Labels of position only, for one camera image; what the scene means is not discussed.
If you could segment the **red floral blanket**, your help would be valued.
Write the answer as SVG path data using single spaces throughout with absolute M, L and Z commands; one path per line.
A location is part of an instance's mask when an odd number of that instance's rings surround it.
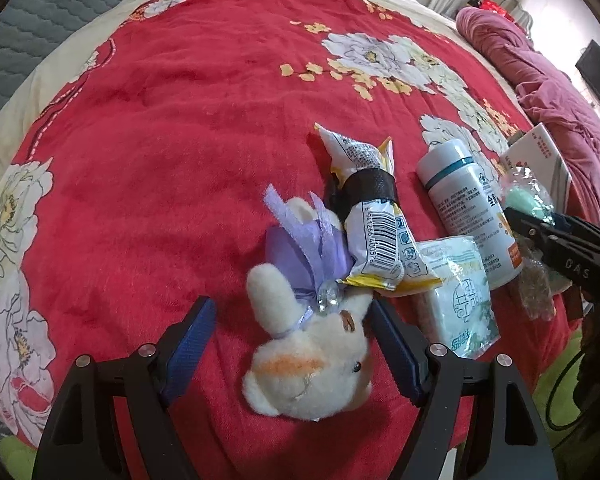
M 391 139 L 415 236 L 443 234 L 415 174 L 457 124 L 488 162 L 530 120 L 483 60 L 377 0 L 140 0 L 43 99 L 0 183 L 0 419 L 32 451 L 72 360 L 126 356 L 200 295 L 218 328 L 172 416 L 208 479 L 383 479 L 416 418 L 386 364 L 362 408 L 254 414 L 242 375 L 265 341 L 245 292 L 274 220 L 321 193 L 326 127 Z

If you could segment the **beige bed sheet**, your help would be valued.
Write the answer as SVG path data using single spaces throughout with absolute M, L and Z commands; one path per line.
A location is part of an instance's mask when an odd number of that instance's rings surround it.
M 76 76 L 87 57 L 141 4 L 149 0 L 121 0 L 112 9 L 73 32 L 32 70 L 0 110 L 0 180 L 32 122 L 58 91 Z M 412 18 L 437 34 L 467 48 L 468 42 L 448 18 L 435 14 L 417 0 L 368 0 Z

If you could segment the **green tissue pack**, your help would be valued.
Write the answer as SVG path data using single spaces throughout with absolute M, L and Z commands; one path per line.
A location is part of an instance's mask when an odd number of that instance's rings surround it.
M 489 281 L 475 241 L 467 236 L 427 240 L 418 248 L 442 284 L 418 295 L 418 325 L 432 344 L 476 360 L 500 338 Z

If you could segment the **pink quilted duvet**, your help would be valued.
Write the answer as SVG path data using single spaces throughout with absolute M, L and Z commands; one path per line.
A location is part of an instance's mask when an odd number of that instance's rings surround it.
M 600 118 L 568 77 L 534 50 L 524 32 L 501 15 L 465 6 L 458 32 L 514 88 L 527 116 L 543 124 L 571 174 L 578 214 L 600 227 Z

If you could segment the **snack packet with black band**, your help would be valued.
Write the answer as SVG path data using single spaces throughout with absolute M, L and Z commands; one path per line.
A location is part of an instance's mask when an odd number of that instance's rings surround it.
M 353 260 L 343 283 L 398 297 L 440 287 L 442 278 L 417 247 L 400 204 L 392 140 L 375 146 L 320 124 L 314 129 L 332 160 L 330 206 Z

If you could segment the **white vitamin bottle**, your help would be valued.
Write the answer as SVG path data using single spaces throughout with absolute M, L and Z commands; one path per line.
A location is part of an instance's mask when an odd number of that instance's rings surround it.
M 498 194 L 466 144 L 437 145 L 417 163 L 416 174 L 446 232 L 474 239 L 490 289 L 513 281 L 522 270 L 520 250 Z

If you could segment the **red tissue box pack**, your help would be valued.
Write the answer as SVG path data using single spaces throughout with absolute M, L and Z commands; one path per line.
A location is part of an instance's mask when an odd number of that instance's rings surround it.
M 572 177 L 565 159 L 542 122 L 510 142 L 509 148 L 501 154 L 500 162 L 507 170 L 529 168 L 550 193 L 556 210 L 561 214 L 567 212 Z

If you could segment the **red gift bags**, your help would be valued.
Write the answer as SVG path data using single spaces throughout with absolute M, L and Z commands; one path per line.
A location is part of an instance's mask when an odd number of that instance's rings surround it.
M 478 0 L 477 6 L 479 9 L 488 10 L 501 16 L 506 16 L 509 12 L 493 0 Z

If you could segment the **white bunny plush purple bow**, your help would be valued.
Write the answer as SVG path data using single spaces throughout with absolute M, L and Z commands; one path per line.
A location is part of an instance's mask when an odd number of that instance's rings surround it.
M 247 274 L 254 318 L 268 341 L 242 378 L 250 408 L 264 416 L 317 422 L 359 408 L 372 392 L 364 318 L 373 293 L 344 281 L 352 270 L 337 215 L 317 195 L 263 195 L 275 218 L 264 263 Z

